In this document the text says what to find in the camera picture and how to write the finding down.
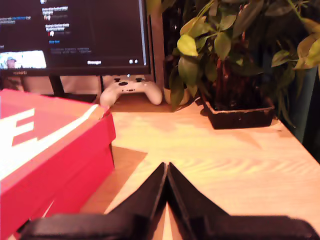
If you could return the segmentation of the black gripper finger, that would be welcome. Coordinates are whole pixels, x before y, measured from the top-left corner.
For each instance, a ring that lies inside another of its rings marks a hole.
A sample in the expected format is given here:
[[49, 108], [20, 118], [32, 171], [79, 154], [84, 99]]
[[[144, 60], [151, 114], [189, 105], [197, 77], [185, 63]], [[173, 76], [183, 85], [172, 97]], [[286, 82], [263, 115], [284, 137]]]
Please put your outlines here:
[[204, 240], [205, 217], [229, 216], [229, 214], [202, 194], [175, 167], [169, 163], [166, 175], [167, 202], [184, 240]]
[[152, 233], [166, 205], [167, 165], [162, 162], [142, 185], [105, 216], [110, 233]]

